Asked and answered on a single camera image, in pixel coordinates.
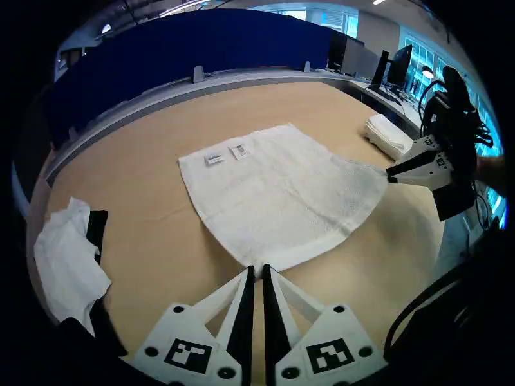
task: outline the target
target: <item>crumpled white towel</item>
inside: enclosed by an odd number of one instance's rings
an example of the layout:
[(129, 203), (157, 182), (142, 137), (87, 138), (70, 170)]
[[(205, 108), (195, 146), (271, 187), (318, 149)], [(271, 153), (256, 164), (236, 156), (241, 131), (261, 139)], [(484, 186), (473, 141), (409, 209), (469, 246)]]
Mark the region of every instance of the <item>crumpled white towel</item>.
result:
[(383, 114), (376, 114), (368, 118), (365, 123), (364, 135), (395, 161), (407, 153), (413, 145), (413, 140)]
[[(229, 149), (251, 153), (237, 160)], [(222, 162), (207, 165), (221, 155)], [(285, 270), (343, 242), (370, 215), (386, 174), (332, 154), (292, 124), (231, 138), (179, 159), (191, 201), (242, 265)]]
[(55, 212), (34, 245), (34, 255), (50, 311), (59, 322), (76, 318), (93, 335), (89, 312), (111, 281), (95, 261), (98, 248), (86, 239), (89, 205), (70, 198)]

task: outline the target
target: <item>towel label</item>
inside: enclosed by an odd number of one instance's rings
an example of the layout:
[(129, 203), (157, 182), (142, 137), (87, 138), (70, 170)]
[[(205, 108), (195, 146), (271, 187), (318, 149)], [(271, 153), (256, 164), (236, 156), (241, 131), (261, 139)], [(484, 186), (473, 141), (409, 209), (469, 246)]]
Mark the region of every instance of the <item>towel label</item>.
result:
[(232, 151), (237, 160), (242, 160), (243, 158), (251, 156), (251, 153), (245, 148), (243, 144), (229, 147), (229, 149)]
[(213, 163), (222, 162), (224, 159), (221, 154), (215, 153), (204, 157), (204, 160), (206, 165), (212, 165)]

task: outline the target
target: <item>wooden table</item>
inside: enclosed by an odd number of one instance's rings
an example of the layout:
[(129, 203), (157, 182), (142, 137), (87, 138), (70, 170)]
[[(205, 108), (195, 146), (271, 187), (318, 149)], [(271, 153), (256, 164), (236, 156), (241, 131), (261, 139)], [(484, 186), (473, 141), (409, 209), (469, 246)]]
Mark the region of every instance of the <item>wooden table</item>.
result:
[[(322, 83), (254, 86), (147, 115), (101, 139), (57, 176), (47, 216), (70, 196), (109, 211), (102, 268), (108, 309), (130, 360), (172, 302), (194, 304), (239, 265), (202, 225), (177, 159), (206, 146), (292, 122), (329, 150), (386, 168), (392, 161), (359, 132), (375, 112)], [(399, 312), (425, 288), (442, 239), (431, 193), (390, 185), (344, 243), (284, 276), (325, 304), (348, 304), (382, 348)], [(256, 284), (252, 379), (265, 383), (263, 287)], [(308, 322), (294, 315), (301, 331)], [(215, 330), (221, 317), (208, 328)]]

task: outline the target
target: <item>computer monitor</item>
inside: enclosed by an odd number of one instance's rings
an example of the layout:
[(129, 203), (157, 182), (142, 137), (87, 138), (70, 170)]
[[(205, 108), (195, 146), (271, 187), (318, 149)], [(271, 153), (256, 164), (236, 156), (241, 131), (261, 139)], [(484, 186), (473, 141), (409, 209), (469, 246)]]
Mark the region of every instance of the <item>computer monitor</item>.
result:
[(396, 52), (390, 61), (387, 81), (402, 89), (406, 79), (407, 69), (411, 60), (412, 45), (406, 46)]
[(383, 51), (381, 55), (381, 59), (379, 60), (379, 64), (377, 65), (377, 69), (375, 70), (374, 78), (372, 79), (371, 90), (374, 90), (376, 93), (382, 95), (384, 98), (399, 103), (391, 95), (380, 90), (380, 86), (382, 84), (384, 78), (384, 72), (386, 70), (386, 65), (390, 63), (390, 69), (388, 71), (388, 79), (389, 83), (392, 83), (394, 86), (390, 89), (390, 91), (400, 98), (400, 94), (398, 92), (399, 88), (404, 86), (404, 80), (406, 79), (407, 69), (409, 67), (409, 61), (411, 60), (411, 50), (413, 49), (412, 45), (406, 46), (400, 50), (398, 50), (393, 59), (388, 59), (388, 51)]

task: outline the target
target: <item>blue partition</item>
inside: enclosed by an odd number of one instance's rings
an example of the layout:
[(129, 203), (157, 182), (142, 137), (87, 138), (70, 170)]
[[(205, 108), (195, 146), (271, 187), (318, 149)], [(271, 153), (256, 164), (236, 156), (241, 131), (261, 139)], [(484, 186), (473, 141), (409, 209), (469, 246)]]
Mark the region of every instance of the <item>blue partition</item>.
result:
[(81, 58), (44, 95), (54, 145), (89, 121), (156, 86), (204, 71), (325, 68), (333, 31), (252, 10), (185, 12), (135, 26)]

